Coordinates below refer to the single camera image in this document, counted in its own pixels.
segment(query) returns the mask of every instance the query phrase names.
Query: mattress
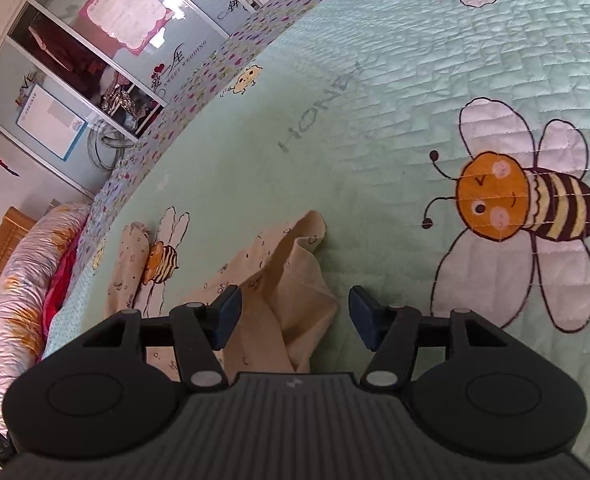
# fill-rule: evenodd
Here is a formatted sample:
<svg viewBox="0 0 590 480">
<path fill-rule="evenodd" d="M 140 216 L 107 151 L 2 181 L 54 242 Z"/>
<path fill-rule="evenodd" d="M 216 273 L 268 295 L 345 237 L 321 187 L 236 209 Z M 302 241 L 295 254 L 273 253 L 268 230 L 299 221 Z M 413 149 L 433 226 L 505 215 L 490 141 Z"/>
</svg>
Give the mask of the mattress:
<svg viewBox="0 0 590 480">
<path fill-rule="evenodd" d="M 317 209 L 344 304 L 361 284 L 427 315 L 466 305 L 577 379 L 590 466 L 590 0 L 325 0 L 225 90 L 117 216 L 80 330 L 128 222 L 190 213 L 169 310 L 262 229 Z M 314 357 L 363 370 L 345 308 Z"/>
</svg>

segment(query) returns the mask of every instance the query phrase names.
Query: bee eye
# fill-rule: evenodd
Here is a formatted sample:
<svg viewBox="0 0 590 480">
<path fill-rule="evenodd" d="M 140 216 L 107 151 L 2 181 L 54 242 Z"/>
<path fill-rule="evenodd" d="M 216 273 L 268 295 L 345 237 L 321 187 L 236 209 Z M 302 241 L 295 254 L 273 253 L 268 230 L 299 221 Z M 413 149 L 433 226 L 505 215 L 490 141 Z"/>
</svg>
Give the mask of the bee eye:
<svg viewBox="0 0 590 480">
<path fill-rule="evenodd" d="M 472 209 L 474 214 L 482 215 L 486 211 L 486 204 L 483 200 L 475 200 L 470 206 L 470 209 Z"/>
</svg>

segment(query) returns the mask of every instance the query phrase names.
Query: beige fabric with print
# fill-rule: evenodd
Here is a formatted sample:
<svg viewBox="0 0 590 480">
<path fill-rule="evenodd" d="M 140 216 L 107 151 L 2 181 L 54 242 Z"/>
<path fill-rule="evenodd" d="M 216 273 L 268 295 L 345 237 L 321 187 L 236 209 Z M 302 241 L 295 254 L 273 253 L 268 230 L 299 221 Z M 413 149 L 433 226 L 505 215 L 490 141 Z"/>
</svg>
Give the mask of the beige fabric with print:
<svg viewBox="0 0 590 480">
<path fill-rule="evenodd" d="M 139 222 L 127 225 L 121 232 L 120 256 L 108 285 L 106 317 L 124 308 L 132 308 L 137 287 L 146 267 L 150 250 L 149 240 L 149 229 Z"/>
<path fill-rule="evenodd" d="M 226 348 L 216 352 L 229 380 L 238 372 L 306 373 L 338 302 L 313 252 L 326 226 L 310 211 L 255 238 L 186 303 L 211 303 L 228 285 L 242 289 L 242 315 Z M 148 349 L 147 362 L 179 380 L 171 348 Z"/>
</svg>

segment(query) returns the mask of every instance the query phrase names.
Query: bee antenna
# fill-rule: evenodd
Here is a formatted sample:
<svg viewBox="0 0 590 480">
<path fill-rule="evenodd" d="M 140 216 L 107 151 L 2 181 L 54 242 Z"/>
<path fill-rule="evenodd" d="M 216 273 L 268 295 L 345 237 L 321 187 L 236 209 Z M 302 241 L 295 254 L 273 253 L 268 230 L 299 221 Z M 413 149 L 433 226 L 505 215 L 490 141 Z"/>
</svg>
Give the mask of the bee antenna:
<svg viewBox="0 0 590 480">
<path fill-rule="evenodd" d="M 432 162 L 432 165 L 435 168 L 435 170 L 437 170 L 437 173 L 439 173 L 441 176 L 444 176 L 445 178 L 447 178 L 449 180 L 454 180 L 455 182 L 457 181 L 456 178 L 452 178 L 451 176 L 448 176 L 446 173 L 441 171 L 440 168 L 437 167 L 436 162 L 438 160 L 440 160 L 440 153 L 437 150 L 432 150 L 428 156 L 430 156 L 430 161 Z"/>
<path fill-rule="evenodd" d="M 424 219 L 422 220 L 422 227 L 424 229 L 430 229 L 432 227 L 432 219 L 428 217 L 428 208 L 433 205 L 435 202 L 437 202 L 437 200 L 456 200 L 457 197 L 455 196 L 438 196 L 437 198 L 433 198 L 430 202 L 428 202 L 428 205 L 426 206 L 426 209 L 424 209 Z"/>
</svg>

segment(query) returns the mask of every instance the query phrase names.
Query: striped bee body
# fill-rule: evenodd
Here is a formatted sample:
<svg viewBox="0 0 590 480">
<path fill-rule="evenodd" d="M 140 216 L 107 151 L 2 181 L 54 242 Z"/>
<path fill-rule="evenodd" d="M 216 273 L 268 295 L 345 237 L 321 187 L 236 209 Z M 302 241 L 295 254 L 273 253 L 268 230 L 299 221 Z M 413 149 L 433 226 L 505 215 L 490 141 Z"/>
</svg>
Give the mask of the striped bee body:
<svg viewBox="0 0 590 480">
<path fill-rule="evenodd" d="M 543 168 L 524 172 L 531 193 L 524 229 L 553 242 L 590 236 L 590 187 L 586 183 Z"/>
<path fill-rule="evenodd" d="M 163 283 L 166 280 L 169 280 L 172 273 L 177 268 L 177 250 L 170 245 L 164 245 L 162 248 L 161 259 L 153 274 L 152 282 Z"/>
</svg>

